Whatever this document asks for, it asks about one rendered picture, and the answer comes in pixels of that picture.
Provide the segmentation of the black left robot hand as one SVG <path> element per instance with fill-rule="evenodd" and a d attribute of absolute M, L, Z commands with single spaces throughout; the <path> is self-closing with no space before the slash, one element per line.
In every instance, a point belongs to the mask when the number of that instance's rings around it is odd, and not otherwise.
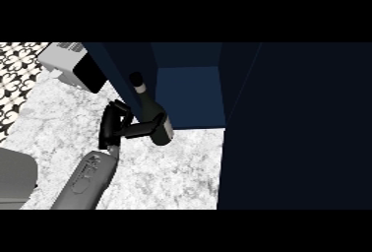
<path fill-rule="evenodd" d="M 106 105 L 98 131 L 98 149 L 106 150 L 121 144 L 121 138 L 150 137 L 157 146 L 169 143 L 163 122 L 165 113 L 154 112 L 143 122 L 134 123 L 131 108 L 119 101 L 113 100 Z"/>

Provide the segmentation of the dark wine bottle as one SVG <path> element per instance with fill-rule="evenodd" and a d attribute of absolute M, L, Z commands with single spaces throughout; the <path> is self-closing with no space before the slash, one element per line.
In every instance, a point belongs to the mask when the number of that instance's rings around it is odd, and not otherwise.
<path fill-rule="evenodd" d="M 165 146 L 172 140 L 172 127 L 169 123 L 169 118 L 162 106 L 154 102 L 153 98 L 149 95 L 146 85 L 143 83 L 143 78 L 140 72 L 129 73 L 129 81 L 132 83 L 135 92 L 138 94 L 138 100 L 141 105 L 141 118 L 140 122 L 150 121 L 154 116 L 162 113 L 163 116 L 159 120 L 159 125 L 154 128 L 153 133 L 150 134 L 152 142 L 157 146 Z"/>

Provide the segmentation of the dark blue cabinet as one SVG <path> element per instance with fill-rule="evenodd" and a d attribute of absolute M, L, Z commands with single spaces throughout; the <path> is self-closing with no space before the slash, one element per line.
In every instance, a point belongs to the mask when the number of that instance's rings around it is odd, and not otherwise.
<path fill-rule="evenodd" d="M 87 42 L 84 47 L 134 114 L 140 97 L 129 73 L 138 72 L 174 129 L 227 126 L 256 42 Z"/>

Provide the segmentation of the dark blue cabinet door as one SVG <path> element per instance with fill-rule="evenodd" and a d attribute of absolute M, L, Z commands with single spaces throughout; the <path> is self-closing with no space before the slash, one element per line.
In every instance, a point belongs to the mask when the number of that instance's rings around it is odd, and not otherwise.
<path fill-rule="evenodd" d="M 218 206 L 372 209 L 372 42 L 261 44 L 227 123 Z"/>

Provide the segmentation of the grey and black appliance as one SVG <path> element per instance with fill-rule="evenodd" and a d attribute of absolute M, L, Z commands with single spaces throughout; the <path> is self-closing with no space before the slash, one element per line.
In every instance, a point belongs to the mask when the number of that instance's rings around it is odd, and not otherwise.
<path fill-rule="evenodd" d="M 38 61 L 50 70 L 57 70 L 57 79 L 67 85 L 95 94 L 107 78 L 81 42 L 51 42 L 38 55 Z"/>

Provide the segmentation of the grey rounded appliance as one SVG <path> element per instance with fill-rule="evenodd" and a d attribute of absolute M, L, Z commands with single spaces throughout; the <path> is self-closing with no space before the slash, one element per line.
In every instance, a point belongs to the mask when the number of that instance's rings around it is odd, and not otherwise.
<path fill-rule="evenodd" d="M 38 180 L 35 159 L 0 148 L 0 210 L 19 210 L 29 200 Z"/>

